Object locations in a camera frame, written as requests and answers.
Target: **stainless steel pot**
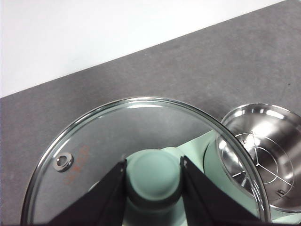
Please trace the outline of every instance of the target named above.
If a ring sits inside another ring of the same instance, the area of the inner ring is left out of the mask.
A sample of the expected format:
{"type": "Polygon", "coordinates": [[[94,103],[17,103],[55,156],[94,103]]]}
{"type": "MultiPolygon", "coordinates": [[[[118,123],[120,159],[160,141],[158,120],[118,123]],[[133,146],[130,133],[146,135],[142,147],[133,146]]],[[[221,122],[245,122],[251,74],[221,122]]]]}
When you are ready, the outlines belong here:
{"type": "MultiPolygon", "coordinates": [[[[242,105],[222,123],[251,155],[271,207],[281,212],[301,212],[301,117],[275,105],[242,105]]],[[[246,174],[227,147],[221,158],[230,177],[248,190],[246,174]]]]}

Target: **glass pot lid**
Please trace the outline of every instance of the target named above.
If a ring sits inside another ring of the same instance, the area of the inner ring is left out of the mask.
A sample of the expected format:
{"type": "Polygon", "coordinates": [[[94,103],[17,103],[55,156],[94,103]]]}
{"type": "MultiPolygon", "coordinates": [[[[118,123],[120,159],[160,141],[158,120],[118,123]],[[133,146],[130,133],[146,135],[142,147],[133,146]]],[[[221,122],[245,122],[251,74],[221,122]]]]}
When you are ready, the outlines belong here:
{"type": "MultiPolygon", "coordinates": [[[[228,196],[262,221],[270,221],[267,196],[252,158],[223,125],[179,101],[138,97],[88,112],[52,142],[31,178],[21,223],[49,222],[88,193],[117,162],[148,150],[170,153],[174,159],[186,155],[228,196]],[[226,175],[218,154],[221,141],[233,149],[253,193],[221,178],[226,175]]],[[[177,205],[173,225],[185,225],[181,199],[177,205]]]]}

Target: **white background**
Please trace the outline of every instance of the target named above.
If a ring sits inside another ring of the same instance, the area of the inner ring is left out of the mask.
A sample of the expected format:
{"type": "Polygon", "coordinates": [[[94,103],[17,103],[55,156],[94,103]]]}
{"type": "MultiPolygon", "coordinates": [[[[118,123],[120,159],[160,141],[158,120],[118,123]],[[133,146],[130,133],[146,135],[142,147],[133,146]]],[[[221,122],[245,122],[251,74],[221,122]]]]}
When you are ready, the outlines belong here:
{"type": "Polygon", "coordinates": [[[2,0],[1,97],[281,0],[2,0]]]}

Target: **gray surface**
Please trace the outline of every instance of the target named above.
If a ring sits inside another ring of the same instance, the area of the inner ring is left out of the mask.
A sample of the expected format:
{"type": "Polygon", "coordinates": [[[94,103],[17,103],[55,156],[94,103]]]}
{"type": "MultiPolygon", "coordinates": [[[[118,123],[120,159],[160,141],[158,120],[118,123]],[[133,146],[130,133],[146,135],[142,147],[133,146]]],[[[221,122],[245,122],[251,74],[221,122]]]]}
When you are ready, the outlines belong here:
{"type": "Polygon", "coordinates": [[[52,139],[98,105],[152,95],[217,119],[250,102],[301,114],[300,82],[301,1],[289,0],[4,97],[3,223],[19,222],[30,176],[52,139]]]}

